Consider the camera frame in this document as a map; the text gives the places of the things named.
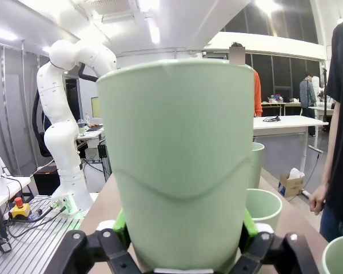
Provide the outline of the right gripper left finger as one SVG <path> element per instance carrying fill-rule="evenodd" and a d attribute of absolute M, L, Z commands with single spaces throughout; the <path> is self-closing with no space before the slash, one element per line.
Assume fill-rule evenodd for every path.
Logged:
<path fill-rule="evenodd" d="M 95 263 L 106 262 L 111 273 L 141 273 L 128 252 L 131 244 L 125 214 L 121 210 L 111 228 L 90 235 L 72 230 L 60 247 L 60 273 L 89 273 Z"/>

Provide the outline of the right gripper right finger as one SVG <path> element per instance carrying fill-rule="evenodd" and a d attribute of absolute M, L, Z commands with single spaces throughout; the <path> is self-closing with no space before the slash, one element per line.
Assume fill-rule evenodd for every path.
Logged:
<path fill-rule="evenodd" d="M 231 273 L 259 273 L 263 265 L 272 265 L 277 273 L 319 273 L 304 235 L 290 232 L 279 237 L 267 229 L 258 229 L 248 211 L 239 249 L 242 255 Z"/>

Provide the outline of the person's left hand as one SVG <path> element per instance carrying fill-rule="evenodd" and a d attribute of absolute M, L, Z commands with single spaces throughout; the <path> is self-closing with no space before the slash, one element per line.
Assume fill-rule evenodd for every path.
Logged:
<path fill-rule="evenodd" d="M 309 201 L 309 208 L 312 213 L 319 215 L 319 213 L 324 209 L 324 203 L 326 194 L 328 191 L 328 184 L 321 184 L 317 189 L 311 194 Z"/>

